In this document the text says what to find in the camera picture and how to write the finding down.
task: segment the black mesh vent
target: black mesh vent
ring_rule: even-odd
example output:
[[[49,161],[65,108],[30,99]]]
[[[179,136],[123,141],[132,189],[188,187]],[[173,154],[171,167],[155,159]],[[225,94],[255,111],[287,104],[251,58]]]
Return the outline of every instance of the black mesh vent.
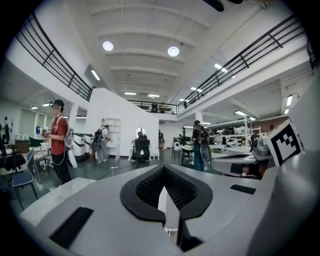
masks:
[[[197,197],[197,189],[193,184],[165,168],[140,181],[135,193],[146,204],[158,208],[164,186],[178,210]]]
[[[178,210],[197,197],[197,189],[189,181],[171,171],[166,171],[164,176],[167,181],[165,188]]]
[[[136,195],[146,204],[158,208],[159,196],[164,187],[163,171],[158,170],[151,176],[140,181],[136,188]]]

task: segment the man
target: man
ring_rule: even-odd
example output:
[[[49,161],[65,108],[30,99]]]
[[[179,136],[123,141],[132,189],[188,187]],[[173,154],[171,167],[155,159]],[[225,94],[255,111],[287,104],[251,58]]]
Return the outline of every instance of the man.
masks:
[[[200,144],[200,134],[201,134],[201,123],[199,120],[194,121],[193,125],[193,133],[192,133],[192,141],[193,141],[193,152],[194,152],[194,169],[200,172],[205,171],[205,162],[201,156],[201,144]]]
[[[9,133],[9,123],[8,118],[4,117],[4,122],[2,126],[2,141],[3,144],[9,144],[10,141],[10,133]]]
[[[109,125],[105,125],[102,129],[102,136],[99,140],[99,146],[97,150],[97,156],[98,156],[98,164],[100,164],[102,161],[108,161],[108,152],[107,152],[107,141],[109,141],[109,138],[107,137],[109,131]]]
[[[51,112],[55,116],[52,123],[51,133],[47,134],[47,138],[51,139],[51,155],[53,168],[62,184],[71,181],[71,176],[67,165],[66,147],[64,139],[68,131],[67,121],[62,113],[64,111],[64,102],[61,99],[54,101]]]

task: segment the black railing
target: black railing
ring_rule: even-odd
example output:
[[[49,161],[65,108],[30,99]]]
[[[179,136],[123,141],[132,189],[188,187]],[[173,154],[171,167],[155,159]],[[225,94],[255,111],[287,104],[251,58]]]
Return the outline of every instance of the black railing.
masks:
[[[174,105],[174,104],[141,101],[141,100],[128,100],[128,101],[137,105],[139,108],[142,108],[143,110],[151,113],[172,114],[172,115],[176,115],[179,113],[178,105]]]
[[[90,100],[92,88],[62,57],[34,13],[23,23],[16,38],[24,49],[52,75],[85,100]]]
[[[178,105],[178,111],[181,112],[189,105],[206,96],[212,90],[232,79],[233,76],[239,72],[249,69],[253,63],[276,49],[283,48],[283,45],[294,38],[299,37],[303,33],[303,27],[295,15],[286,18],[284,21],[280,22],[274,28],[270,29],[267,33],[250,44],[200,84],[195,91],[190,93],[184,99],[185,102]]]

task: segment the black pants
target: black pants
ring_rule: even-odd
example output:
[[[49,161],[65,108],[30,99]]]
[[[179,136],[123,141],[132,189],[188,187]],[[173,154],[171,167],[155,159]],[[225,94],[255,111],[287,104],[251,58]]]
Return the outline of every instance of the black pants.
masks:
[[[65,156],[64,153],[52,155],[53,168],[55,170],[56,175],[61,180],[62,184],[65,184],[71,181],[71,176],[70,176],[70,173],[68,170],[68,164],[67,164],[67,156],[65,156],[65,158],[64,156]]]

